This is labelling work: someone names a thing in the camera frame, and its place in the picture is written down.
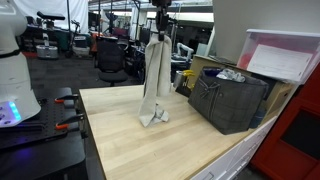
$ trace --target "wooden table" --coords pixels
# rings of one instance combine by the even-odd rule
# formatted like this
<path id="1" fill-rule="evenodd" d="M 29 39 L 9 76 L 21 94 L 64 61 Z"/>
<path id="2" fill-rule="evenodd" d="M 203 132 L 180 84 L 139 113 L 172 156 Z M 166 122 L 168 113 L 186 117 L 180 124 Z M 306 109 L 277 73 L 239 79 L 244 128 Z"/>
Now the wooden table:
<path id="1" fill-rule="evenodd" d="M 170 120 L 147 128 L 138 118 L 143 86 L 80 93 L 108 180 L 190 178 L 253 131 L 223 135 L 175 92 L 158 100 Z"/>

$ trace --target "white cabinet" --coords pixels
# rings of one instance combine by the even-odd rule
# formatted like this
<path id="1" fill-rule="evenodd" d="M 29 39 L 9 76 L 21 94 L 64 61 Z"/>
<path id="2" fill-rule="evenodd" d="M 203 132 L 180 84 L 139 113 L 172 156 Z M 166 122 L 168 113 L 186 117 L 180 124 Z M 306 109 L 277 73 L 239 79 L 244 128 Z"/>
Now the white cabinet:
<path id="1" fill-rule="evenodd" d="M 256 129 L 252 134 L 200 171 L 192 180 L 225 180 L 234 178 L 249 163 L 276 119 L 277 116 Z"/>

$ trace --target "blue light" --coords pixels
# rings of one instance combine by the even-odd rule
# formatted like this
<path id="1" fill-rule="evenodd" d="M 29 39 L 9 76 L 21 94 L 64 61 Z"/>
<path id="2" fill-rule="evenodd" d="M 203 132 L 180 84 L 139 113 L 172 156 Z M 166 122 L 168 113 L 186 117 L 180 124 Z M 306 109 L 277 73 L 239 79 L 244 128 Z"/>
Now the blue light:
<path id="1" fill-rule="evenodd" d="M 20 116 L 20 113 L 19 113 L 16 105 L 13 102 L 9 102 L 9 106 L 10 106 L 11 111 L 12 111 L 14 117 L 16 118 L 16 120 L 20 121 L 21 120 L 21 116 Z"/>

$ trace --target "black storage basket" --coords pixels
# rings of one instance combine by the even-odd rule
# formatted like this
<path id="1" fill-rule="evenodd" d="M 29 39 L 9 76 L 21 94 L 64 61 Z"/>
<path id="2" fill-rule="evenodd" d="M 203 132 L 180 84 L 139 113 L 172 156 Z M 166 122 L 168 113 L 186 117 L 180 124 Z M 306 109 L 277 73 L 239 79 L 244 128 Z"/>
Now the black storage basket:
<path id="1" fill-rule="evenodd" d="M 262 80 L 244 76 L 245 82 L 206 75 L 204 67 L 189 97 L 189 104 L 222 134 L 247 131 L 268 90 Z"/>

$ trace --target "red cabinet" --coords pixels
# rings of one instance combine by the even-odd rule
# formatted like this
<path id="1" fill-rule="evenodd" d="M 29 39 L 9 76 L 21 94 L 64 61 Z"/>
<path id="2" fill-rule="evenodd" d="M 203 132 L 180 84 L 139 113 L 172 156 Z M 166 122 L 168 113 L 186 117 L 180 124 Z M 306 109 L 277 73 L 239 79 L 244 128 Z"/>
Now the red cabinet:
<path id="1" fill-rule="evenodd" d="M 320 179 L 320 66 L 290 101 L 251 163 L 272 179 Z"/>

